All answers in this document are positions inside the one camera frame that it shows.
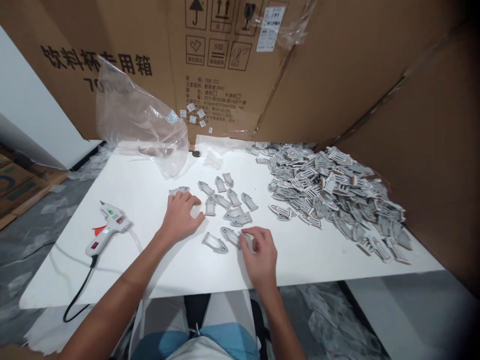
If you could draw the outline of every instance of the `wine glass symbol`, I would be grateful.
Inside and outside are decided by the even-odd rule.
[[[252,18],[254,17],[256,7],[257,5],[251,2],[247,2],[245,4],[245,10],[243,10],[243,16],[245,17],[245,26],[242,28],[242,30],[249,30],[249,21],[252,20]]]

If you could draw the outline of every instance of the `black power cord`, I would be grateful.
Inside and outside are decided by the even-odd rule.
[[[67,315],[69,314],[69,311],[70,309],[72,308],[72,306],[75,304],[75,302],[77,301],[77,299],[79,298],[80,294],[82,293],[85,285],[87,284],[87,281],[89,280],[90,278],[90,275],[92,274],[92,271],[93,269],[95,268],[95,265],[97,264],[97,259],[99,258],[98,255],[94,255],[91,257],[91,265],[90,265],[90,270],[88,271],[88,274],[85,278],[85,281],[83,282],[83,284],[81,285],[80,287],[80,290],[78,290],[78,292],[76,293],[75,297],[73,298],[73,300],[71,301],[70,305],[68,305],[68,307],[66,308],[65,310],[65,313],[63,314],[63,322],[64,323],[69,323],[71,322],[73,319],[75,319],[78,315],[80,315],[86,308],[89,307],[89,305],[85,305],[85,307],[83,307],[79,312],[77,312],[75,315],[73,315],[71,318],[69,318],[67,320]]]

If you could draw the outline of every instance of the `blue shorts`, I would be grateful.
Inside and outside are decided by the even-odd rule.
[[[257,341],[240,324],[204,326],[200,335],[217,343],[235,360],[259,360]],[[136,347],[131,360],[165,359],[177,351],[190,338],[182,331],[155,332],[145,336]]]

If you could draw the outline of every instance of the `hand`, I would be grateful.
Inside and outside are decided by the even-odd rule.
[[[270,230],[258,226],[242,229],[241,232],[253,235],[255,253],[250,252],[244,235],[240,235],[240,248],[248,277],[262,297],[265,292],[277,289],[277,249],[274,239]]]
[[[194,205],[200,205],[202,202],[190,192],[182,193],[177,191],[175,196],[168,197],[168,205],[163,223],[158,230],[158,236],[167,239],[171,245],[182,241],[192,235],[205,220],[203,212],[198,214],[197,218],[190,215],[190,210]]]

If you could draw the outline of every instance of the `right hand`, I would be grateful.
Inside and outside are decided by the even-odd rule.
[[[254,253],[250,252],[245,236],[239,236],[246,272],[251,283],[260,296],[264,292],[276,290],[277,249],[270,230],[255,226],[242,229],[241,232],[253,236]]]

